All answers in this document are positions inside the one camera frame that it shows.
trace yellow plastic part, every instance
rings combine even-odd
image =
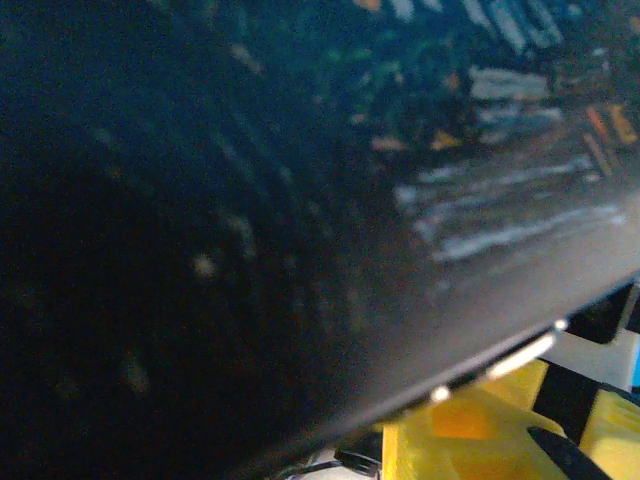
[[[609,113],[620,140],[627,145],[635,143],[638,140],[638,135],[633,130],[631,122],[625,118],[622,105],[610,105]]]
[[[566,480],[527,427],[564,436],[530,411],[547,365],[536,361],[504,378],[418,407],[384,426],[385,480]]]
[[[600,390],[582,434],[580,449],[614,480],[640,475],[640,407]]]

